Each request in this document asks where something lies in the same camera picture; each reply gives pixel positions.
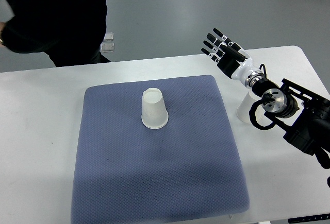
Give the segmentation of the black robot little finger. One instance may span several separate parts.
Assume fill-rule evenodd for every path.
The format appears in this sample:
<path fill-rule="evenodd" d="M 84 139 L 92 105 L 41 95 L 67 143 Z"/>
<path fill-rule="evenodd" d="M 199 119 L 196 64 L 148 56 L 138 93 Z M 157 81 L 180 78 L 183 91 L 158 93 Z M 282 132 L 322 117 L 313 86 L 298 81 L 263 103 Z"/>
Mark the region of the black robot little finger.
<path fill-rule="evenodd" d="M 206 49 L 204 49 L 204 48 L 202 48 L 201 51 L 202 51 L 205 55 L 207 55 L 212 61 L 214 61 L 214 62 L 219 62 L 219 61 L 220 61 L 220 57 L 219 57 L 217 54 L 215 54 L 215 53 L 210 53 L 208 50 L 206 50 Z"/>

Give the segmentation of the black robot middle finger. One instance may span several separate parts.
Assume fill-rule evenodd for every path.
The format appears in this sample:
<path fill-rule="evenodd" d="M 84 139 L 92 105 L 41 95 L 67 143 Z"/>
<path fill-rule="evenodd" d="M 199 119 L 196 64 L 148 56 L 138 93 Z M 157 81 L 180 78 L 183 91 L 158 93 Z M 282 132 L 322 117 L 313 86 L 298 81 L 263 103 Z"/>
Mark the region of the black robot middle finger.
<path fill-rule="evenodd" d="M 226 44 L 221 40 L 221 38 L 216 38 L 210 33 L 207 34 L 207 41 L 213 44 L 218 49 L 224 49 L 226 47 Z"/>

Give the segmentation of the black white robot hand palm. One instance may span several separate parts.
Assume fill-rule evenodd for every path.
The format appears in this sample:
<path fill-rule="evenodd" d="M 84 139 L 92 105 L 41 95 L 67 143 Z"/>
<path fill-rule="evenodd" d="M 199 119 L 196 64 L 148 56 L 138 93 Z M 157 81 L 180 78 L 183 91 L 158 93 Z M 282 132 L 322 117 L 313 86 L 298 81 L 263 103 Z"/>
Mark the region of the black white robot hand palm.
<path fill-rule="evenodd" d="M 233 55 L 229 52 L 217 51 L 217 67 L 233 80 L 249 80 L 258 74 L 258 68 L 253 65 L 253 60 L 245 55 Z"/>

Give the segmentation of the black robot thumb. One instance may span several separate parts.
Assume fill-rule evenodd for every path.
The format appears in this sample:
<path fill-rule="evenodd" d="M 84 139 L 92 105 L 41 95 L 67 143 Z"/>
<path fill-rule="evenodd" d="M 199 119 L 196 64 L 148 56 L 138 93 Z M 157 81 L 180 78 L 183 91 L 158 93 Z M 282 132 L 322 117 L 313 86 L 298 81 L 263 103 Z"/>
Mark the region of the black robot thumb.
<path fill-rule="evenodd" d="M 226 44 L 225 54 L 234 58 L 236 61 L 245 61 L 245 56 L 239 52 L 241 47 L 234 42 L 228 42 Z"/>

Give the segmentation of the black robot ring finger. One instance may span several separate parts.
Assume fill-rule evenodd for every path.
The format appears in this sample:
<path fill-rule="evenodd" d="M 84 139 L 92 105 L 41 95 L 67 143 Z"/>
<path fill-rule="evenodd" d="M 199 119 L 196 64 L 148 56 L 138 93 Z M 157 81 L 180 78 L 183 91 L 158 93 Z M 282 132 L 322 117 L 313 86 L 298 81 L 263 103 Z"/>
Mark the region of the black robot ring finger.
<path fill-rule="evenodd" d="M 215 54 L 217 54 L 219 57 L 222 57 L 224 55 L 224 52 L 215 47 L 213 44 L 209 43 L 208 41 L 203 41 L 204 45 L 206 45 L 208 48 L 210 48 Z"/>

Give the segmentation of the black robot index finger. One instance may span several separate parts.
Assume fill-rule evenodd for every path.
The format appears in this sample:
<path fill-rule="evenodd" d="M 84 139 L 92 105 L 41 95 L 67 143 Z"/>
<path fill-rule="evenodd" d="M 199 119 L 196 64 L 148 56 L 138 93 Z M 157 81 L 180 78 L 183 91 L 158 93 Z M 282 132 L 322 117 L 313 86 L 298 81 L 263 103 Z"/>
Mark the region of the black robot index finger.
<path fill-rule="evenodd" d="M 232 44 L 231 39 L 229 39 L 226 35 L 224 35 L 222 32 L 220 32 L 218 29 L 214 28 L 213 32 L 219 37 L 221 38 L 221 40 L 225 43 L 225 44 Z"/>

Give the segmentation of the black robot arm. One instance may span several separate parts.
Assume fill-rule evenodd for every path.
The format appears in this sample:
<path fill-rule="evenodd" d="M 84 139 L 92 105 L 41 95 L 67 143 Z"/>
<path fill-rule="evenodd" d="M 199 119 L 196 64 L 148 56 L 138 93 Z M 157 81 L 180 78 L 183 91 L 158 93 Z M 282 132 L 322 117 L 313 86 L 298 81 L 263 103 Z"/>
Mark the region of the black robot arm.
<path fill-rule="evenodd" d="M 249 119 L 259 130 L 279 126 L 284 140 L 329 168 L 329 100 L 290 81 L 278 86 L 267 78 L 266 67 L 255 67 L 250 55 L 222 32 L 213 29 L 201 51 L 230 79 L 240 81 L 259 100 L 249 109 Z"/>

